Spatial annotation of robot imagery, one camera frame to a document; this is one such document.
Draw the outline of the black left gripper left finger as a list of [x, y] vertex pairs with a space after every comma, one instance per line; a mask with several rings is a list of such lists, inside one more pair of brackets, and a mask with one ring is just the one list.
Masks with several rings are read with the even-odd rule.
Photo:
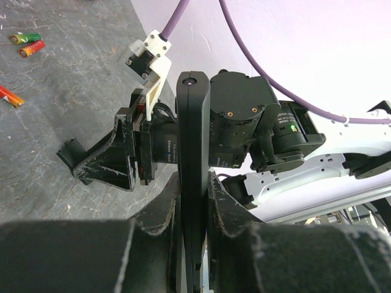
[[1, 225], [2, 292], [182, 292], [180, 186], [125, 220]]

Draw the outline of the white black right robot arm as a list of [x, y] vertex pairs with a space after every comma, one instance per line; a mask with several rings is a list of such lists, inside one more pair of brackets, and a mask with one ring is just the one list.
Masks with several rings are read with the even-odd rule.
[[72, 174], [132, 191], [135, 180], [154, 180], [158, 164], [178, 167], [182, 210], [201, 211], [211, 167], [240, 168], [246, 158], [258, 175], [302, 184], [327, 173], [327, 164], [356, 179], [390, 169], [390, 139], [367, 125], [347, 125], [336, 137], [334, 120], [319, 132], [308, 108], [279, 101], [262, 77], [221, 72], [208, 78], [188, 71], [177, 82], [174, 110], [149, 108], [139, 91], [120, 109], [112, 131], [94, 147], [77, 147]]

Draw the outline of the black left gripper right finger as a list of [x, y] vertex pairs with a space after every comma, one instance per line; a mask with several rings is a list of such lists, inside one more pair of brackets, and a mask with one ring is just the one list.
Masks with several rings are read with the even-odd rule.
[[389, 292], [390, 237], [370, 226], [263, 223], [208, 175], [214, 292]]

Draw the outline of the black battery cover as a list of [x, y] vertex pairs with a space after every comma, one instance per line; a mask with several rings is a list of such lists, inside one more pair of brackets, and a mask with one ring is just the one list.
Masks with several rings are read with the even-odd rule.
[[57, 152], [57, 156], [72, 171], [89, 154], [77, 139], [66, 141]]

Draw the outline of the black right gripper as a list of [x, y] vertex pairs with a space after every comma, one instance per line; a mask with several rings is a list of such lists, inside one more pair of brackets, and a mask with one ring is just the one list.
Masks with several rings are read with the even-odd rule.
[[[132, 92], [130, 109], [138, 175], [141, 184], [147, 186], [155, 179], [157, 163], [153, 160], [153, 122], [147, 120], [142, 89]], [[136, 185], [136, 166], [131, 158], [129, 137], [127, 115], [115, 115], [112, 130], [87, 151], [87, 157], [77, 164], [72, 175], [132, 192]]]

